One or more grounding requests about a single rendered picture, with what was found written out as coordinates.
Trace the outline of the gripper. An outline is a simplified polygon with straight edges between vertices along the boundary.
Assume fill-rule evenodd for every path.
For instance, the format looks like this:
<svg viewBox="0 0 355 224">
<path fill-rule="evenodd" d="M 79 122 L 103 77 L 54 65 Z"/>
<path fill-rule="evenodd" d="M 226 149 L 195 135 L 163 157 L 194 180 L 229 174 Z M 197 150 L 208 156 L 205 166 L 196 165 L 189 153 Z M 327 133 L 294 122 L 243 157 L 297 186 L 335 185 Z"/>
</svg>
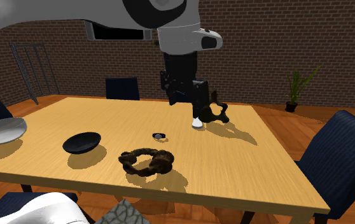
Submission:
<svg viewBox="0 0 355 224">
<path fill-rule="evenodd" d="M 198 118 L 204 106 L 209 105 L 207 81 L 195 80 L 197 73 L 197 52 L 184 55 L 164 53 L 165 69 L 160 71 L 161 89 L 167 94 L 169 104 L 191 102 L 188 92 L 192 92 L 193 118 Z"/>
</svg>

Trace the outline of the dark brown looped sculpture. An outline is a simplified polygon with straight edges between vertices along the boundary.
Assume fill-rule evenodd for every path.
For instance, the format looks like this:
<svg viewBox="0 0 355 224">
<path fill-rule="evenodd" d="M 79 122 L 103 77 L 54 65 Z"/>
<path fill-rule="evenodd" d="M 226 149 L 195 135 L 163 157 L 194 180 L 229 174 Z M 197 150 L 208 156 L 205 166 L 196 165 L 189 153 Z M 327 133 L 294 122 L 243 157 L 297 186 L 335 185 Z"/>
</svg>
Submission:
<svg viewBox="0 0 355 224">
<path fill-rule="evenodd" d="M 212 109 L 210 107 L 210 105 L 212 103 L 215 103 L 217 106 L 222 107 L 222 110 L 219 115 L 215 115 L 212 112 Z M 228 108 L 228 105 L 226 103 L 220 102 L 218 100 L 218 93 L 215 90 L 211 93 L 211 98 L 210 98 L 209 102 L 207 103 L 207 105 L 201 109 L 201 112 L 199 114 L 199 119 L 203 123 L 210 123 L 210 122 L 214 122 L 216 120 L 222 121 L 223 123 L 228 123 L 230 121 L 230 119 L 226 115 L 227 108 Z"/>
</svg>

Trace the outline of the wooden table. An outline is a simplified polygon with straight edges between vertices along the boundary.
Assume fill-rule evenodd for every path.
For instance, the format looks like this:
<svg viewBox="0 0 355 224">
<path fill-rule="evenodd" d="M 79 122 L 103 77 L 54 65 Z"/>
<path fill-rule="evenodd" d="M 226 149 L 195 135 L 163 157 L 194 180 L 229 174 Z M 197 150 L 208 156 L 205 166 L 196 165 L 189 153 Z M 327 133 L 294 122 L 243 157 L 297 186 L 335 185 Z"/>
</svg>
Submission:
<svg viewBox="0 0 355 224">
<path fill-rule="evenodd" d="M 227 115 L 227 124 L 195 130 L 187 103 L 68 97 L 27 115 L 19 142 L 0 145 L 0 181 L 280 214 L 290 224 L 329 212 L 251 106 L 232 105 Z M 99 133 L 98 146 L 66 152 L 63 143 L 83 132 Z M 118 157 L 137 148 L 171 152 L 171 172 L 128 176 Z"/>
</svg>

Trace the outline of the green potted plant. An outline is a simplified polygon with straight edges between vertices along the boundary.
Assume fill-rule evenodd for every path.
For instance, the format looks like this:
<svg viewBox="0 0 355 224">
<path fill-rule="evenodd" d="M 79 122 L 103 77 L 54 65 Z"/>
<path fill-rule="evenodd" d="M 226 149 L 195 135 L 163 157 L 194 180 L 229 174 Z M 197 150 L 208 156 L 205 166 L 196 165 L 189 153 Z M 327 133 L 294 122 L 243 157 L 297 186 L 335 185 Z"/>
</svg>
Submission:
<svg viewBox="0 0 355 224">
<path fill-rule="evenodd" d="M 300 77 L 298 69 L 293 70 L 292 78 L 287 75 L 289 81 L 289 92 L 286 94 L 286 97 L 289 98 L 289 101 L 286 102 L 285 111 L 290 113 L 295 112 L 295 109 L 298 106 L 297 102 L 300 100 L 300 94 L 320 68 L 321 66 L 318 66 L 308 77 Z"/>
</svg>

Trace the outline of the black bowl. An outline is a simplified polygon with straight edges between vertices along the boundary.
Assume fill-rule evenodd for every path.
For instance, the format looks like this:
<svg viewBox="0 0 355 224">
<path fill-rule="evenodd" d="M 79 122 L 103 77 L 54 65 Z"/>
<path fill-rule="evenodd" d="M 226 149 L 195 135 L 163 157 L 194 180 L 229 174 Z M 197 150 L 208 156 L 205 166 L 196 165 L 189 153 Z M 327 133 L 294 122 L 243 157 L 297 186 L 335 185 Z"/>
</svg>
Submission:
<svg viewBox="0 0 355 224">
<path fill-rule="evenodd" d="M 62 147 L 70 154 L 83 154 L 91 151 L 101 141 L 101 135 L 96 132 L 83 132 L 67 139 Z"/>
</svg>

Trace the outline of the grey patterned robot stand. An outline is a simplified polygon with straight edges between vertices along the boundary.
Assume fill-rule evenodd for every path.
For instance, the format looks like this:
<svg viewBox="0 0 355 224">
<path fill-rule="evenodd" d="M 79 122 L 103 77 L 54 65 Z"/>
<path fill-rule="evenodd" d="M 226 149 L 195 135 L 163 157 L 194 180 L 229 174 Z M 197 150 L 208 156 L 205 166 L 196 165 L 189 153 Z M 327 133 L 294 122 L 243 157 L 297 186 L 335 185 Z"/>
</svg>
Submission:
<svg viewBox="0 0 355 224">
<path fill-rule="evenodd" d="M 132 204 L 123 199 L 95 224 L 151 224 Z"/>
</svg>

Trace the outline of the silver bowl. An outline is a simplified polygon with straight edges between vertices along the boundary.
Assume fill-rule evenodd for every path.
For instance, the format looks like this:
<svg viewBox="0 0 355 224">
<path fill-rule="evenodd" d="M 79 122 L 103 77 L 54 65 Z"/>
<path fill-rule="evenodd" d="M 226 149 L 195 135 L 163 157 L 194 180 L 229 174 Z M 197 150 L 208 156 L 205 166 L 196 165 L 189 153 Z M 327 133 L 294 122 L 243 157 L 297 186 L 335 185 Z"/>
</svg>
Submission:
<svg viewBox="0 0 355 224">
<path fill-rule="evenodd" d="M 24 118 L 0 119 L 0 144 L 14 141 L 25 134 L 27 124 Z"/>
</svg>

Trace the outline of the dark wall window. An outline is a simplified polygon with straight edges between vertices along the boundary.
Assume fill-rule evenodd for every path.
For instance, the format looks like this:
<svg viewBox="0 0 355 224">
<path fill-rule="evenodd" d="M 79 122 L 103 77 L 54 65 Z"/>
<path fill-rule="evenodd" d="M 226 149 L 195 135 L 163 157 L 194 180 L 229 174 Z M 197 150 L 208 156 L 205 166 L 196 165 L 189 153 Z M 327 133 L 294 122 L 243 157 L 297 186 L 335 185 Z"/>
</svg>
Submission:
<svg viewBox="0 0 355 224">
<path fill-rule="evenodd" d="M 89 40 L 152 40 L 152 30 L 112 28 L 96 24 L 88 20 L 84 21 L 84 25 Z"/>
</svg>

